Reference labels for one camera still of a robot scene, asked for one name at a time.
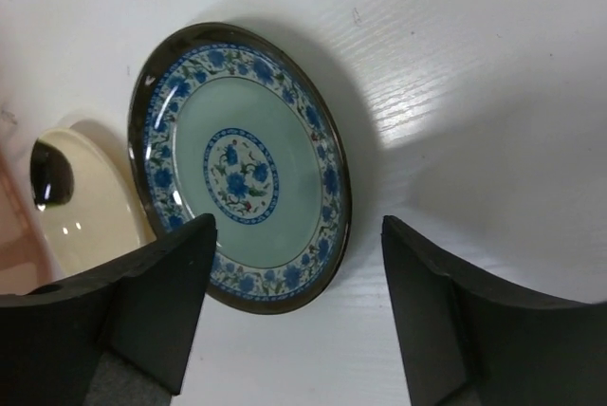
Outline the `cream plate with black patch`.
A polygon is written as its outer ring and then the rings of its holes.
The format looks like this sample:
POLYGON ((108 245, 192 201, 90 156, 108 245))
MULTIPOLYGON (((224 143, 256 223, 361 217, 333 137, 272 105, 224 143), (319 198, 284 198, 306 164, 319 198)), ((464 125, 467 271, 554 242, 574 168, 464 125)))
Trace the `cream plate with black patch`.
POLYGON ((60 272, 72 276, 152 242, 134 186, 113 159, 86 135, 53 128, 31 155, 50 168, 32 189, 40 226, 60 272))

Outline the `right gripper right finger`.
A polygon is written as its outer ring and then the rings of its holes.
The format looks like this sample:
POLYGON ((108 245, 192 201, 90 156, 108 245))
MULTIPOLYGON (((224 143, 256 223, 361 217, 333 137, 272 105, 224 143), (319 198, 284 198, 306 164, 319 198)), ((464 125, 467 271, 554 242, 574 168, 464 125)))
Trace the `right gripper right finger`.
POLYGON ((381 246, 412 404, 605 403, 605 303, 513 284, 391 215, 381 246))

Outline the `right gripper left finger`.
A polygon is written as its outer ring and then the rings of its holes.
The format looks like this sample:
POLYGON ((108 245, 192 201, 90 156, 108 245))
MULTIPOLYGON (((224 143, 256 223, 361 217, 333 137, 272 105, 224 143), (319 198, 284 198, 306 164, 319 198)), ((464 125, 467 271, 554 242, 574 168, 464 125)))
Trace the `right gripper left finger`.
POLYGON ((168 403, 180 395, 217 229, 203 214, 110 262, 1 297, 1 402, 168 403))

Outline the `blue floral plate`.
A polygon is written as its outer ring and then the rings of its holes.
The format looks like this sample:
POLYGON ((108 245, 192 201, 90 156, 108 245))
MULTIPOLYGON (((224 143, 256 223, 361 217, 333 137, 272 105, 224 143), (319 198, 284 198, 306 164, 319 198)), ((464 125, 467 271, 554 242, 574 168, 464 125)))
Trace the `blue floral plate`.
POLYGON ((215 218, 214 299, 275 315, 326 290, 351 228, 347 159, 316 85, 269 40, 218 22, 168 36, 138 75, 127 141, 156 235, 215 218))

